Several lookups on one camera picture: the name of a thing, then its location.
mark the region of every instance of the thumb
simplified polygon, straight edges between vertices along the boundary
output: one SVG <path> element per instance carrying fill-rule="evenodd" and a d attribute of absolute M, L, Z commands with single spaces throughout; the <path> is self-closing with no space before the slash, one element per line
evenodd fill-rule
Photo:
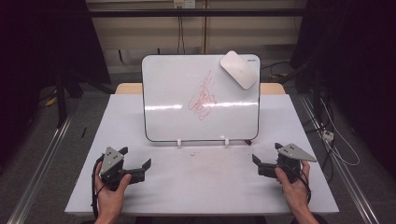
<path fill-rule="evenodd" d="M 122 194 L 126 190 L 126 187 L 128 187 L 129 182 L 131 181 L 132 176 L 131 175 L 125 175 L 122 180 L 120 181 L 119 188 L 117 189 L 117 192 L 121 192 Z"/>
<path fill-rule="evenodd" d="M 279 179 L 280 183 L 282 183 L 283 190 L 288 190 L 291 189 L 291 183 L 288 180 L 288 177 L 286 176 L 285 172 L 279 168 L 275 168 L 275 173 L 277 178 Z"/>

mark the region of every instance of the finger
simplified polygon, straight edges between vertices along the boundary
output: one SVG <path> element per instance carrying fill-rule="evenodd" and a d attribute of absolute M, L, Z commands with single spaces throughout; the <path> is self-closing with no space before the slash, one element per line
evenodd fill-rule
<path fill-rule="evenodd" d="M 301 161 L 301 165 L 303 166 L 303 172 L 306 175 L 306 178 L 309 179 L 309 169 L 310 169 L 309 163 L 307 161 Z"/>
<path fill-rule="evenodd" d="M 104 185 L 102 179 L 99 176 L 101 169 L 102 169 L 102 162 L 100 161 L 98 163 L 98 165 L 96 166 L 96 170 L 95 170 L 95 188 L 96 189 L 99 189 Z"/>
<path fill-rule="evenodd" d="M 131 181 L 132 176 L 131 175 L 125 175 L 122 180 L 120 181 L 120 185 L 119 188 L 117 189 L 117 192 L 119 193 L 124 193 L 124 191 L 126 190 L 126 187 L 128 187 L 129 182 Z"/>
<path fill-rule="evenodd" d="M 283 186 L 283 190 L 286 191 L 286 190 L 291 189 L 291 183 L 289 182 L 288 177 L 286 176 L 285 172 L 281 168 L 276 167 L 275 173 L 276 173 L 277 179 L 280 181 L 280 183 Z"/>

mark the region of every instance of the hand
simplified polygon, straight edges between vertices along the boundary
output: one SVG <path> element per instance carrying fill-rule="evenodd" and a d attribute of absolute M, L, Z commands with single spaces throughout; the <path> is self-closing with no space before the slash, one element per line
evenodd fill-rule
<path fill-rule="evenodd" d="M 101 168 L 102 162 L 99 162 L 95 171 L 95 188 L 96 192 L 99 189 L 101 190 L 98 193 L 99 217 L 95 223 L 115 223 L 121 214 L 124 192 L 132 176 L 125 175 L 120 182 L 119 188 L 116 191 L 112 191 L 105 186 L 99 176 Z"/>
<path fill-rule="evenodd" d="M 307 161 L 301 161 L 301 164 L 303 165 L 304 173 L 304 175 L 301 174 L 301 178 L 308 183 L 309 163 Z M 285 172 L 279 167 L 275 168 L 275 172 L 278 182 L 283 186 L 286 203 L 298 222 L 301 224 L 318 223 L 308 208 L 308 192 L 303 182 L 298 179 L 291 184 Z"/>

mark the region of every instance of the table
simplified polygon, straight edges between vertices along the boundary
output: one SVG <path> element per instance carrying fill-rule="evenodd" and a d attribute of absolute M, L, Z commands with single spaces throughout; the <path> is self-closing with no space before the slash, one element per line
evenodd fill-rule
<path fill-rule="evenodd" d="M 133 216 L 261 216 L 287 214 L 289 208 L 281 187 L 273 178 L 257 174 L 251 161 L 254 153 L 263 162 L 276 163 L 274 143 L 294 143 L 314 155 L 304 129 L 287 94 L 261 97 L 260 133 L 248 145 L 212 144 L 179 148 L 176 144 L 159 146 L 144 134 L 143 101 L 139 85 L 121 84 L 111 95 L 92 148 L 76 187 L 65 209 L 79 216 L 92 213 L 91 173 L 94 161 L 107 146 L 128 147 L 124 168 L 140 167 L 152 159 L 146 181 L 125 192 L 123 213 Z M 262 84 L 265 90 L 277 85 Z M 336 213 L 326 179 L 317 162 L 311 163 L 309 204 L 314 213 Z"/>

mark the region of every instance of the red scribble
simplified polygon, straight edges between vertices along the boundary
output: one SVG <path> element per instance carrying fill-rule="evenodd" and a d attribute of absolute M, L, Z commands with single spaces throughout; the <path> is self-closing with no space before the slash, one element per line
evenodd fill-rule
<path fill-rule="evenodd" d="M 210 76 L 211 72 L 212 71 L 209 71 L 209 74 L 207 74 L 203 83 L 199 86 L 198 92 L 190 99 L 189 109 L 194 112 L 199 120 L 205 119 L 212 111 L 212 106 L 208 104 L 216 104 L 215 95 L 209 93 L 209 85 L 212 80 L 212 76 Z"/>

